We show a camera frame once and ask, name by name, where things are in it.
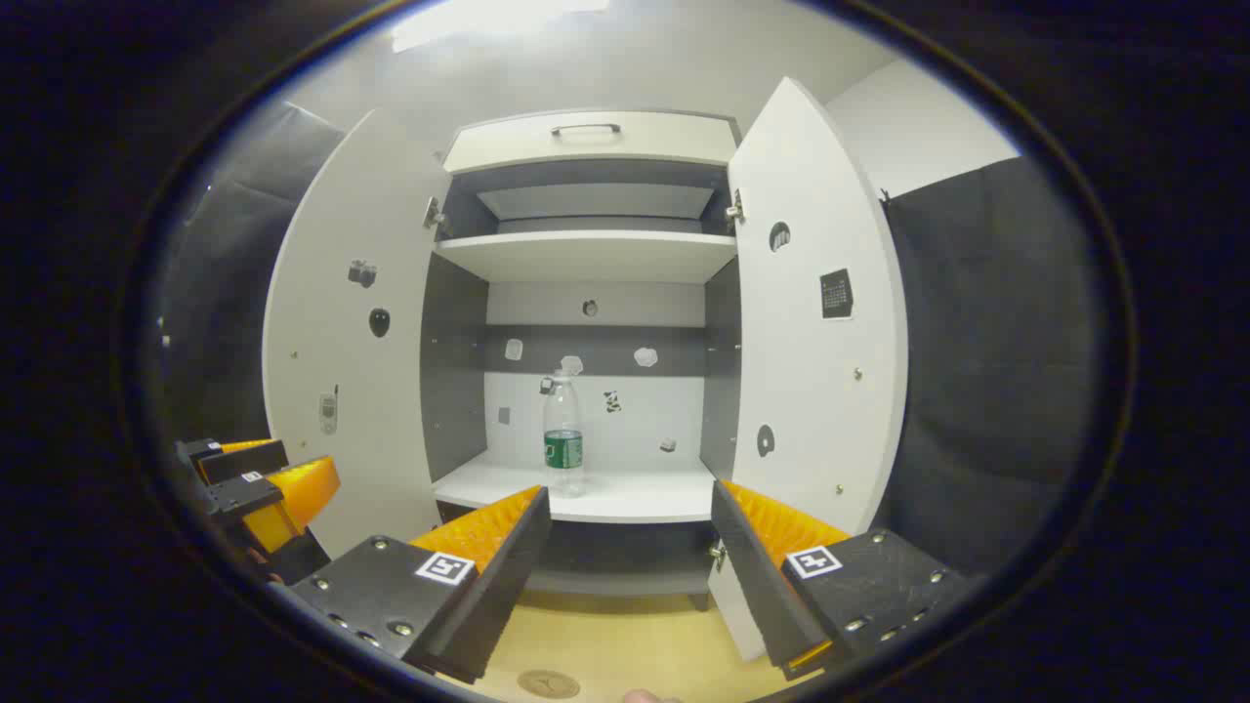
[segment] green bottle label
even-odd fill
[[[546,463],[554,469],[575,469],[581,465],[581,433],[559,429],[546,433]]]

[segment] water bottle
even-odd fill
[[[542,379],[542,444],[550,479],[548,490],[556,498],[576,498],[585,487],[585,467],[581,464],[581,408],[572,379],[564,369],[556,369]]]

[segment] open cabinet door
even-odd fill
[[[790,79],[730,160],[729,183],[742,215],[732,480],[860,534],[890,477],[908,380],[902,283],[885,215],[824,108]],[[732,577],[712,569],[708,583],[751,659],[762,639]]]
[[[292,462],[334,457],[342,485],[311,525],[331,559],[371,534],[409,540],[440,522],[421,429],[434,249],[422,221],[450,183],[402,125],[371,111],[312,180],[278,255],[261,343],[265,412]],[[368,288],[348,279],[358,259],[376,266]],[[375,310],[389,318],[380,336]]]

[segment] floor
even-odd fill
[[[715,603],[700,613],[684,595],[622,599],[525,593],[486,675],[471,688],[505,703],[549,700],[518,685],[518,675],[530,669],[575,678],[580,693],[564,699],[574,703],[616,703],[634,688],[681,703],[726,703],[804,680],[788,683],[768,657],[744,663]]]

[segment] cabinet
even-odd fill
[[[579,124],[620,130],[551,134]],[[722,118],[628,110],[466,128],[441,164],[385,115],[348,135],[288,231],[264,344],[274,435],[342,475],[315,525],[331,555],[371,532],[420,534],[436,502],[446,514],[541,482],[536,379],[576,354],[598,483],[552,499],[568,539],[531,587],[710,589],[744,658],[762,653],[732,565],[705,555],[712,475],[862,532],[898,445],[908,345],[881,209],[819,103],[785,79],[738,141]],[[345,280],[360,258],[378,263],[369,288]],[[485,305],[444,314],[482,290]],[[660,362],[636,364],[640,346]],[[324,434],[318,398],[336,387]],[[620,413],[605,408],[618,397]],[[682,547],[646,552],[661,543]]]

